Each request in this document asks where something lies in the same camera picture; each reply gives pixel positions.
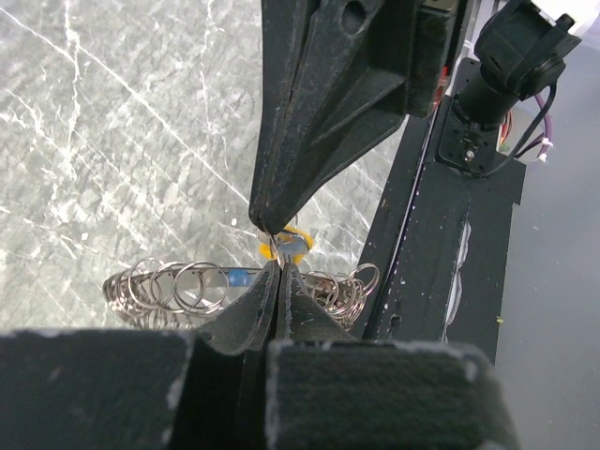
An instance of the wire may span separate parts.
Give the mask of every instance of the wire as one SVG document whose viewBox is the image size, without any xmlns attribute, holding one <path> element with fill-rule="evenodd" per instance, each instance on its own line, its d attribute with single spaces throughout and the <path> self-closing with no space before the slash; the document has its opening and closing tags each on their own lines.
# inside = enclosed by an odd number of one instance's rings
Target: wire
<svg viewBox="0 0 600 450">
<path fill-rule="evenodd" d="M 540 143 L 542 143 L 542 141 L 544 140 L 545 137 L 546 137 L 546 134 L 544 134 L 544 133 L 537 136 L 537 138 L 535 138 L 533 141 L 531 141 L 523 150 L 521 150 L 520 152 L 518 152 L 515 155 L 515 159 L 521 158 L 527 152 L 529 152 L 533 148 L 537 147 Z"/>
<path fill-rule="evenodd" d="M 521 148 L 523 147 L 523 145 L 525 145 L 525 143 L 531 138 L 531 136 L 532 136 L 533 132 L 535 131 L 535 129 L 537 128 L 537 126 L 540 125 L 542 120 L 544 120 L 544 117 L 546 116 L 546 114 L 548 114 L 548 111 L 550 111 L 550 108 L 552 107 L 552 103 L 554 103 L 555 97 L 556 97 L 556 83 L 554 82 L 553 84 L 550 85 L 550 93 L 547 96 L 546 104 L 540 110 L 540 112 L 534 117 L 534 119 L 532 120 L 530 125 L 527 127 L 527 129 L 525 129 L 525 131 L 523 132 L 523 135 L 520 137 L 517 144 L 511 150 L 511 152 L 508 154 L 506 159 L 503 162 L 501 162 L 500 164 L 498 164 L 496 167 L 494 167 L 492 170 L 485 172 L 485 173 L 475 173 L 474 175 L 477 178 L 488 177 L 488 176 L 496 173 L 500 169 L 503 169 L 511 161 L 515 160 L 518 157 L 518 155 L 521 153 Z M 523 152 L 528 152 L 532 148 L 533 147 L 523 150 Z"/>
</svg>

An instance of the gray marble countertop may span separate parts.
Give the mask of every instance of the gray marble countertop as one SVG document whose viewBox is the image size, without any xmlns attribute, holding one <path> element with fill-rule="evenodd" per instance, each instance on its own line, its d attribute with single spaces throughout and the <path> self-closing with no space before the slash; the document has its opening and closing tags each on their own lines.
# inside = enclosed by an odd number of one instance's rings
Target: gray marble countertop
<svg viewBox="0 0 600 450">
<path fill-rule="evenodd" d="M 259 0 L 1 5 L 0 329 L 119 326 L 101 284 L 148 255 L 264 264 Z M 398 140 L 299 214 L 307 267 L 354 269 Z"/>
</svg>

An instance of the gray floor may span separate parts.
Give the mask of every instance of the gray floor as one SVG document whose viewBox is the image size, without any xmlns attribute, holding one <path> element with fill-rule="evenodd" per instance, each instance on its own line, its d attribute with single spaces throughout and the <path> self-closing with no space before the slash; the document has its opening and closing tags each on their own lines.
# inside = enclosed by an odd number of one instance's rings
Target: gray floor
<svg viewBox="0 0 600 450">
<path fill-rule="evenodd" d="M 600 448 L 598 35 L 588 43 L 567 58 L 555 150 L 513 217 L 496 367 L 526 449 Z"/>
<path fill-rule="evenodd" d="M 0 329 L 119 325 L 101 283 L 144 256 L 264 263 L 260 0 L 0 5 Z M 354 269 L 397 146 L 299 215 L 310 268 Z"/>
<path fill-rule="evenodd" d="M 148 254 L 262 262 L 259 0 L 0 5 L 0 329 L 118 325 L 101 282 Z M 526 449 L 600 448 L 598 48 L 568 59 L 514 217 L 497 369 Z M 311 268 L 356 265 L 397 142 L 300 214 Z"/>
</svg>

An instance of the blue plastic piece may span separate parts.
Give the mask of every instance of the blue plastic piece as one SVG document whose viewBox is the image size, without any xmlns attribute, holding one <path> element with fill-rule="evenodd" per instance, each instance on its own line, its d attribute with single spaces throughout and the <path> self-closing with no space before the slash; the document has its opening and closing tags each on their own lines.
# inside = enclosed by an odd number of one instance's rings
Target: blue plastic piece
<svg viewBox="0 0 600 450">
<path fill-rule="evenodd" d="M 232 288 L 246 288 L 254 281 L 254 276 L 243 269 L 231 269 L 228 274 L 229 285 Z"/>
</svg>

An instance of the yellow key tag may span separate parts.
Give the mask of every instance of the yellow key tag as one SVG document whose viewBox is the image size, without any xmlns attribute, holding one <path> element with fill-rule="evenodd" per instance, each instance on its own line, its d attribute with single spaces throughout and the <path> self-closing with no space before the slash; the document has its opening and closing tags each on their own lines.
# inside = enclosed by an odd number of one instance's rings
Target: yellow key tag
<svg viewBox="0 0 600 450">
<path fill-rule="evenodd" d="M 310 251 L 310 249 L 314 245 L 314 240 L 312 239 L 312 237 L 310 237 L 310 235 L 307 232 L 298 230 L 297 228 L 291 227 L 290 225 L 285 227 L 284 230 L 286 230 L 290 233 L 300 234 L 302 237 L 304 237 L 307 241 L 308 251 Z M 261 242 L 261 244 L 259 245 L 259 251 L 261 252 L 261 255 L 263 255 L 264 258 L 266 258 L 267 260 L 273 261 L 278 258 L 277 255 L 274 255 L 273 252 L 271 251 L 271 246 L 269 246 L 268 244 L 265 244 L 264 242 Z M 307 253 L 295 255 L 292 258 L 293 263 L 296 265 L 299 264 L 304 259 L 305 255 Z"/>
</svg>

